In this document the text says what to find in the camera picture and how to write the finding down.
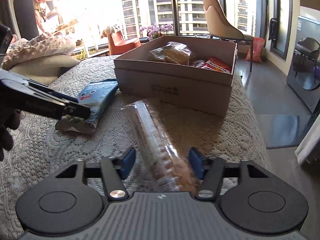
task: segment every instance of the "chair leg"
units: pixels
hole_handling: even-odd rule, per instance
[[[250,41],[250,72],[252,71],[253,41]]]

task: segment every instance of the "beige chair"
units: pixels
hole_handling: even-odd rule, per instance
[[[218,0],[203,0],[204,13],[207,20],[208,31],[212,36],[222,40],[249,41],[250,42],[250,71],[252,70],[253,36],[244,34],[233,27],[227,20]]]

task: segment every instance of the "child's chair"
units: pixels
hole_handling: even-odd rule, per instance
[[[118,55],[141,45],[139,38],[124,40],[122,32],[108,34],[109,54]]]

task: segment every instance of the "washing machine door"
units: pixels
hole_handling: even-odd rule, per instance
[[[302,38],[294,48],[292,67],[298,84],[306,90],[320,85],[320,44],[313,38]]]

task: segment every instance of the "crocheted tablecloth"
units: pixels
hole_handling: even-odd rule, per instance
[[[89,82],[115,78],[115,57],[84,60],[50,87],[76,97]],[[0,163],[0,239],[16,239],[23,232],[15,214],[15,203],[23,192],[44,176],[76,158],[96,162],[102,156],[119,156],[129,146],[137,148],[130,122],[121,110],[137,99],[118,91],[93,136],[56,131],[56,120],[50,118],[34,114],[22,116],[19,128],[12,132],[15,145]],[[236,74],[234,80],[225,118],[171,104],[163,104],[160,114],[178,152],[188,153],[191,147],[197,147],[209,156],[219,156],[231,162],[251,159],[269,169],[253,108],[239,75]],[[152,190],[150,177],[139,154],[124,183],[129,193]],[[232,183],[229,180],[224,187],[230,188]],[[99,179],[90,179],[89,185],[103,194]]]

